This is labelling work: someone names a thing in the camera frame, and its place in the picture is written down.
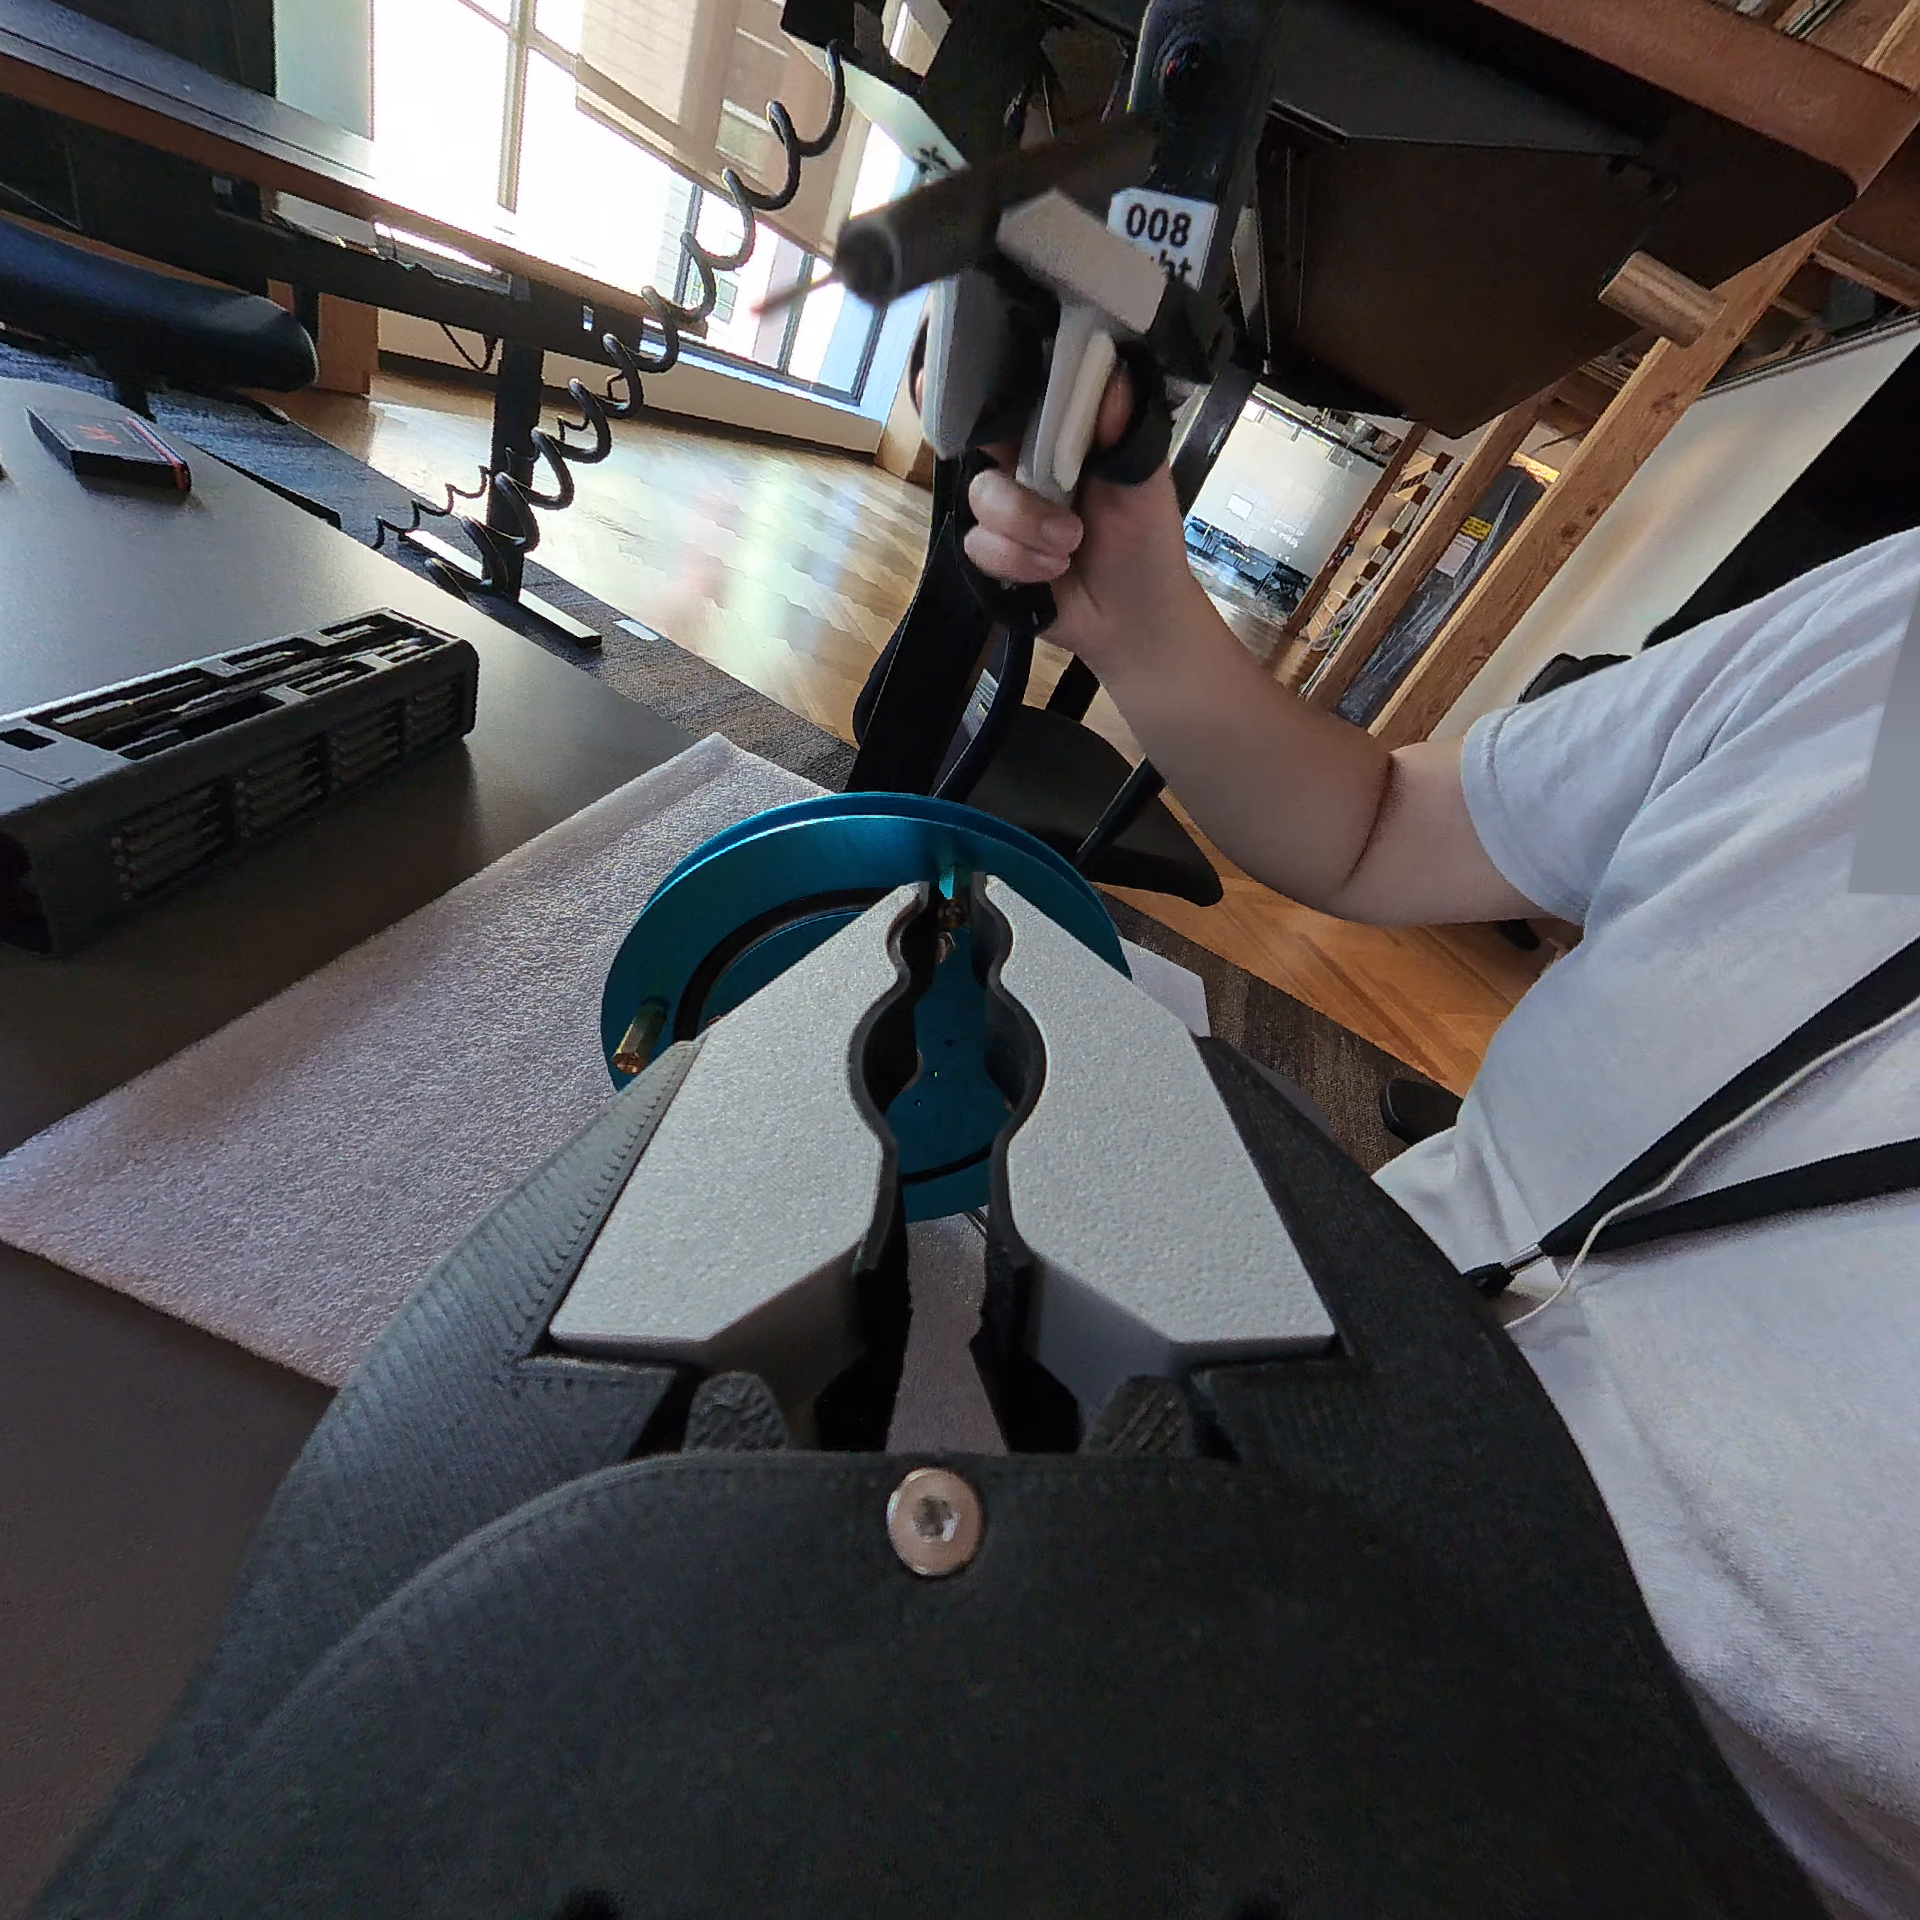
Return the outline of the black standing desk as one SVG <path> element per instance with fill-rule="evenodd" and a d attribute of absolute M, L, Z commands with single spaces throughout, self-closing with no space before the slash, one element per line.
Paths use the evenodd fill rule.
<path fill-rule="evenodd" d="M 946 3 L 925 72 L 785 3 L 860 107 L 948 173 L 1131 112 L 1152 3 Z M 1278 53 L 1226 314 L 1310 406 L 1473 432 L 1860 197 L 1916 90 L 1718 3 L 1303 2 Z"/>

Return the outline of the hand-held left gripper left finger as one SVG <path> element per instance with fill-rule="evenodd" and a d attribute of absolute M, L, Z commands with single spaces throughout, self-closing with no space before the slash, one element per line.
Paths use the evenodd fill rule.
<path fill-rule="evenodd" d="M 902 883 L 708 1026 L 549 1324 L 568 1354 L 748 1372 L 878 1449 L 910 1295 L 886 1110 L 919 1074 L 937 888 Z"/>

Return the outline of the person's white shirt torso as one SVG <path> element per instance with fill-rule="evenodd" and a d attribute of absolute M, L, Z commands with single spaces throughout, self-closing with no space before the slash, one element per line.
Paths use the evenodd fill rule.
<path fill-rule="evenodd" d="M 1523 1252 L 1916 938 L 1851 890 L 1916 533 L 1462 750 L 1477 833 L 1582 941 L 1457 1125 L 1379 1180 L 1462 1268 Z M 1517 1342 L 1709 1728 L 1841 1915 L 1916 1915 L 1916 1194 L 1593 1253 Z"/>

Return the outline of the person's right hand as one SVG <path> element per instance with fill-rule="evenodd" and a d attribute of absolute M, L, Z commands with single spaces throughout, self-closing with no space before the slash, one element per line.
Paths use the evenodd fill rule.
<path fill-rule="evenodd" d="M 1192 577 L 1173 470 L 1136 484 L 1084 477 L 1072 505 L 1017 480 L 1017 441 L 991 443 L 973 477 L 969 561 L 1003 585 L 1046 585 L 1055 637 L 1104 681 L 1191 665 L 1226 636 Z"/>

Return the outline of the person's right forearm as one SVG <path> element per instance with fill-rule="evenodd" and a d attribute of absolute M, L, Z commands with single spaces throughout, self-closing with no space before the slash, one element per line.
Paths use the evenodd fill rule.
<path fill-rule="evenodd" d="M 1388 750 L 1310 708 L 1196 583 L 1096 614 L 1071 647 L 1202 832 L 1284 898 L 1395 928 L 1534 912 L 1477 832 L 1461 741 Z"/>

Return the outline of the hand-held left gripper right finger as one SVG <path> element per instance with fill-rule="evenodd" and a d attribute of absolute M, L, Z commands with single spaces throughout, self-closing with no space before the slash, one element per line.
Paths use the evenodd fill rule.
<path fill-rule="evenodd" d="M 1337 1325 L 1188 1026 L 973 880 L 991 1151 L 973 1356 L 1008 1445 L 1071 1451 L 1134 1377 L 1324 1357 Z"/>

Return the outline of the blue metal wheel assembly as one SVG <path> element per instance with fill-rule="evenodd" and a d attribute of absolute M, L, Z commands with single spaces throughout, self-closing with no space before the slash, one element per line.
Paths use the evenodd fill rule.
<path fill-rule="evenodd" d="M 857 791 L 761 812 L 725 828 L 665 877 L 623 941 L 600 1007 L 613 1085 L 616 1051 L 641 1019 L 639 1066 L 692 1040 L 821 948 L 885 894 L 932 881 L 967 912 L 973 873 L 1008 881 L 1069 934 L 1128 972 L 1095 888 L 1051 845 L 973 805 Z M 886 1106 L 909 1221 L 987 1206 L 1006 1104 L 985 1063 L 987 998 L 973 935 L 959 923 L 914 1019 L 919 1076 Z"/>

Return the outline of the large window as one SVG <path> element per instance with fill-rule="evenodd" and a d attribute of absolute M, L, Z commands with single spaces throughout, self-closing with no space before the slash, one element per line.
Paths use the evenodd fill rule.
<path fill-rule="evenodd" d="M 718 256 L 742 248 L 722 173 L 785 180 L 771 106 L 805 137 L 828 122 L 826 57 L 785 34 L 781 3 L 277 2 L 269 18 L 285 103 L 366 135 L 438 220 L 497 220 L 537 258 L 626 293 L 697 302 L 684 234 Z M 758 302 L 822 274 L 808 241 L 904 173 L 900 147 L 849 107 L 793 203 L 762 213 L 753 249 L 718 274 L 689 367 L 732 364 L 877 411 L 907 311 L 841 285 L 785 310 Z"/>

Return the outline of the small black box red print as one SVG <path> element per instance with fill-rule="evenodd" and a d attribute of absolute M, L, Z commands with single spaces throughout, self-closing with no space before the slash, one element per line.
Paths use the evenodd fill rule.
<path fill-rule="evenodd" d="M 186 457 L 144 417 L 109 417 L 44 401 L 28 410 L 28 422 L 77 477 L 181 493 L 193 488 Z"/>

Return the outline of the dark blue office chair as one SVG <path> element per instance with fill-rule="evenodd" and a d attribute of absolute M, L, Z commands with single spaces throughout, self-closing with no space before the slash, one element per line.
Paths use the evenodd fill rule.
<path fill-rule="evenodd" d="M 3 319 L 137 381 L 299 391 L 320 372 L 278 302 L 87 252 L 3 221 Z"/>

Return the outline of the black precision screwdriver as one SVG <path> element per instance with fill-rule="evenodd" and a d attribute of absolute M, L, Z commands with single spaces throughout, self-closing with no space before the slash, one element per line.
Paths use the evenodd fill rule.
<path fill-rule="evenodd" d="M 828 284 L 870 306 L 886 306 L 956 276 L 996 249 L 1011 208 L 1052 187 L 1095 193 L 1134 186 L 1150 172 L 1159 110 L 1131 110 L 1032 147 L 1020 147 L 928 180 L 841 228 L 833 267 L 758 299 L 756 316 L 781 311 Z"/>

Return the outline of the dark grey desk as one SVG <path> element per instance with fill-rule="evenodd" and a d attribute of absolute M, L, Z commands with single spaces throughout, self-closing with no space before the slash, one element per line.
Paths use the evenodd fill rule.
<path fill-rule="evenodd" d="M 5 1146 L 195 1043 L 692 741 L 190 449 L 80 486 L 5 384 L 5 709 L 378 608 L 485 662 L 466 746 L 71 957 L 5 948 Z M 167 1721 L 325 1386 L 5 1247 L 5 1915 Z"/>

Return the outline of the white foam mat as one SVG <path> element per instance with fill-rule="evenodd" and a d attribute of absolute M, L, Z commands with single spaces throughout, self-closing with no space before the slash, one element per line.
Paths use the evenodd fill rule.
<path fill-rule="evenodd" d="M 728 1011 L 646 1066 L 634 1019 L 616 1051 L 634 1076 L 616 1087 L 613 962 L 682 859 L 788 804 L 798 779 L 722 735 L 630 779 L 23 1141 L 5 1158 L 5 1242 L 342 1386 L 428 1274 L 616 1106 L 639 1123 L 636 1161 L 608 1147 L 613 1195 L 588 1197 L 583 1247 L 525 1342 L 552 1362 L 628 1359 L 568 1354 L 550 1321 Z M 964 913 L 932 895 L 914 1009 L 959 926 L 987 995 L 975 877 L 996 876 L 971 876 Z"/>

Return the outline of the wooden background desk black legs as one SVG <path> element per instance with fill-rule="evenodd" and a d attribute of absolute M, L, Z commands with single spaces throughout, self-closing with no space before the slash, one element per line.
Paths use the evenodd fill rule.
<path fill-rule="evenodd" d="M 383 177 L 372 144 L 62 3 L 3 6 L 5 98 L 114 141 L 127 183 L 80 201 L 79 237 L 167 266 L 167 285 L 282 281 L 278 327 L 335 295 L 472 331 L 497 346 L 493 449 L 445 502 L 380 513 L 375 549 L 412 557 L 442 587 L 542 644 L 597 653 L 606 637 L 526 583 L 542 513 L 565 512 L 576 470 L 614 449 L 649 373 L 678 360 L 662 306 L 537 263 L 475 220 L 445 220 Z"/>

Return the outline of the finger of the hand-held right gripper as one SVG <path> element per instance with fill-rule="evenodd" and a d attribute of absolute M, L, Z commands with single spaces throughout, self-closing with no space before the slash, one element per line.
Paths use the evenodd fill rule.
<path fill-rule="evenodd" d="M 994 243 L 1028 277 L 1056 293 L 1060 335 L 1152 331 L 1171 279 L 1164 267 L 1062 191 L 1008 205 Z"/>
<path fill-rule="evenodd" d="M 1055 295 L 1001 276 L 939 279 L 927 304 L 921 413 L 937 454 L 1017 441 L 1042 401 Z"/>

